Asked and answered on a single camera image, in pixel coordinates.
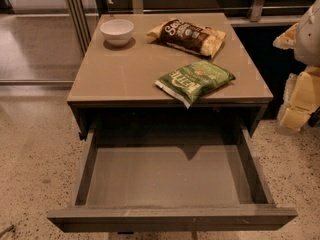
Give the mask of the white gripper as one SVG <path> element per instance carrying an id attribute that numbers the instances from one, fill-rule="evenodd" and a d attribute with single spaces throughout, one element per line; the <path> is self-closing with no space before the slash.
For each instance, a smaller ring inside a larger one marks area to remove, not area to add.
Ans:
<path id="1" fill-rule="evenodd" d="M 287 50 L 295 47 L 298 24 L 293 24 L 273 41 L 273 46 Z M 283 104 L 278 112 L 281 127 L 299 132 L 320 106 L 320 68 L 307 66 L 299 75 L 290 74 L 286 81 Z"/>

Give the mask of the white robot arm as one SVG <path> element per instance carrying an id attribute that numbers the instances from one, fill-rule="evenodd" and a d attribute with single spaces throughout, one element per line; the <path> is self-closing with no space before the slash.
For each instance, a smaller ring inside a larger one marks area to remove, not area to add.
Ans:
<path id="1" fill-rule="evenodd" d="M 294 58 L 306 65 L 298 75 L 290 73 L 277 120 L 283 131 L 299 132 L 315 125 L 320 108 L 320 0 L 316 0 L 300 21 L 273 41 L 279 49 L 294 51 Z"/>

